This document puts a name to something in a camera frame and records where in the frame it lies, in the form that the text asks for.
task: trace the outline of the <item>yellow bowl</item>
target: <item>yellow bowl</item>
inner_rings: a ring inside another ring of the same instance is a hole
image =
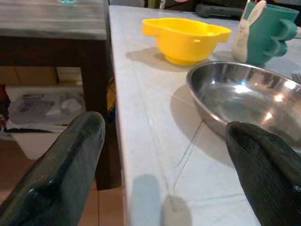
[[[206,59],[218,42],[227,42],[231,30],[183,18],[143,20],[144,35],[154,36],[158,49],[167,61],[194,65]]]

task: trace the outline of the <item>bunny figure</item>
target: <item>bunny figure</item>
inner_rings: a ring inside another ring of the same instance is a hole
[[[263,11],[263,8],[266,6],[266,1],[262,0],[256,4],[252,12],[250,13],[248,19],[244,19],[244,15],[242,15],[241,20],[238,25],[238,31],[234,38],[234,43],[232,47],[232,55],[233,57],[245,63],[247,61],[248,56],[248,39],[249,39],[249,31],[250,26],[257,20],[260,14]]]

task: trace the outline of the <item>dark wood table leg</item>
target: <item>dark wood table leg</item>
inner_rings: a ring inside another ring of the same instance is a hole
[[[80,41],[78,46],[79,64],[83,81],[86,108],[97,111],[107,122],[107,67],[105,58],[105,41]],[[98,190],[110,188],[110,152],[109,133],[105,135],[105,142],[95,171]]]

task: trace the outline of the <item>green mug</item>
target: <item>green mug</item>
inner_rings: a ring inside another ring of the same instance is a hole
[[[262,65],[272,57],[287,52],[286,40],[294,38],[297,10],[267,4],[249,2],[238,25],[232,47],[233,57],[252,65]]]

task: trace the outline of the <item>rabbit ears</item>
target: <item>rabbit ears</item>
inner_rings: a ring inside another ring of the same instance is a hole
[[[255,7],[253,8],[252,12],[250,13],[250,15],[247,19],[247,21],[249,22],[250,25],[257,20],[257,18],[262,13],[263,8],[266,6],[266,4],[267,4],[267,2],[262,0],[255,5]]]

